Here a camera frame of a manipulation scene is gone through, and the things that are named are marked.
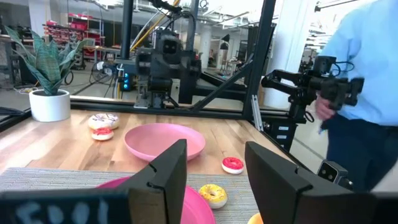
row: pink bowl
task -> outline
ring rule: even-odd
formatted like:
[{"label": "pink bowl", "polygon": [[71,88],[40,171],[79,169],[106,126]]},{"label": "pink bowl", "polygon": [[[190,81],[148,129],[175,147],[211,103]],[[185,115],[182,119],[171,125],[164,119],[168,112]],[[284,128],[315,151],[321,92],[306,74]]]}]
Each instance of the pink bowl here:
[{"label": "pink bowl", "polygon": [[128,131],[124,143],[131,153],[145,161],[152,161],[179,139],[186,139],[188,160],[199,155],[205,147],[205,138],[197,131],[167,123],[145,124]]},{"label": "pink bowl", "polygon": [[[130,177],[124,177],[101,184],[97,188],[114,188]],[[216,220],[207,204],[198,192],[191,187],[185,187],[184,203],[181,215],[181,224],[216,224]]]}]

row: man's hand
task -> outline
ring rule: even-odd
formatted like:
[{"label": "man's hand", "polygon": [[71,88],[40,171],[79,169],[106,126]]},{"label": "man's hand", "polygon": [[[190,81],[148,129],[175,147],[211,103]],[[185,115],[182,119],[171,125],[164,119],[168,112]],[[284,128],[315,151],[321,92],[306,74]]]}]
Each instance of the man's hand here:
[{"label": "man's hand", "polygon": [[323,99],[318,95],[318,98],[315,102],[315,112],[322,121],[326,121],[336,113],[336,111],[329,109],[329,104],[330,102],[328,100]]}]

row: wooden table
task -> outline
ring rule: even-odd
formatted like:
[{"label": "wooden table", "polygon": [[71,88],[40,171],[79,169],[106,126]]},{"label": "wooden table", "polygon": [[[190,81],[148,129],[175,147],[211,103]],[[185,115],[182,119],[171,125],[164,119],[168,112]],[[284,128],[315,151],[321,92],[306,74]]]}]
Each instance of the wooden table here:
[{"label": "wooden table", "polygon": [[70,119],[52,123],[28,118],[0,133],[0,172],[8,167],[137,172],[147,162],[126,149],[124,135],[131,128],[148,123],[181,124],[204,135],[205,149],[188,162],[189,173],[225,174],[222,159],[234,156],[243,160],[246,141],[256,141],[290,160],[247,121],[115,113],[121,120],[120,127],[114,130],[111,140],[99,142],[91,138],[87,125],[95,113],[100,111],[72,110]]}]

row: concrete floor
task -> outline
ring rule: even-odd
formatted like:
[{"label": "concrete floor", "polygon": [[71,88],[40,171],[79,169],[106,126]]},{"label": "concrete floor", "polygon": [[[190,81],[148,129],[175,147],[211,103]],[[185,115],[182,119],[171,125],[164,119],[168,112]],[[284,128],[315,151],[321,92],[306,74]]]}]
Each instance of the concrete floor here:
[{"label": "concrete floor", "polygon": [[[73,71],[75,74],[73,83],[69,86],[62,86],[61,89],[69,91],[70,93],[74,93],[89,84],[89,69],[91,69],[90,64],[87,66],[86,71]],[[175,80],[173,85],[174,86],[172,88],[172,98],[175,101],[178,101],[178,88],[176,88],[176,86],[179,86],[178,80]],[[211,84],[201,80],[200,85]],[[109,89],[106,96],[104,95],[107,89],[108,85],[94,84],[79,93],[78,96],[96,96],[111,98],[112,88]],[[123,99],[135,101],[136,95],[136,91],[125,92],[123,94]],[[194,96],[193,103],[196,103],[202,98],[202,96]],[[30,107],[29,96],[20,94],[15,90],[6,90],[0,88],[0,106],[25,110]],[[241,108],[243,107],[243,103],[236,100],[214,99],[208,106],[213,108],[241,110]],[[315,114],[313,105],[309,106],[307,110],[312,114]],[[303,164],[305,164],[313,172],[318,171],[321,161],[326,158],[327,152],[327,133],[318,133],[320,123],[321,121],[315,118],[314,123],[307,122],[307,124],[300,124],[297,127],[294,141],[290,149],[290,153],[298,160],[300,160]],[[395,189],[396,186],[398,186],[398,166],[396,166],[390,172],[390,174],[386,177],[386,180],[383,181],[380,186],[377,187],[377,189],[394,189],[394,186]]]}]

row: potted plant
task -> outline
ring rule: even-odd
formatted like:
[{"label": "potted plant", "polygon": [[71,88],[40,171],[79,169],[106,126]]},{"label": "potted plant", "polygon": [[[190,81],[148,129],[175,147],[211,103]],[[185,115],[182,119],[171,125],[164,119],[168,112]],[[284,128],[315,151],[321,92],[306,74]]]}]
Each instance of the potted plant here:
[{"label": "potted plant", "polygon": [[37,121],[61,121],[70,117],[70,94],[59,90],[62,80],[68,75],[75,63],[75,52],[80,50],[86,41],[79,42],[75,49],[69,44],[58,51],[57,43],[51,41],[48,45],[32,31],[35,53],[32,54],[22,44],[17,32],[5,27],[10,38],[24,49],[26,56],[21,56],[27,68],[40,82],[43,89],[29,93],[32,117]]}]

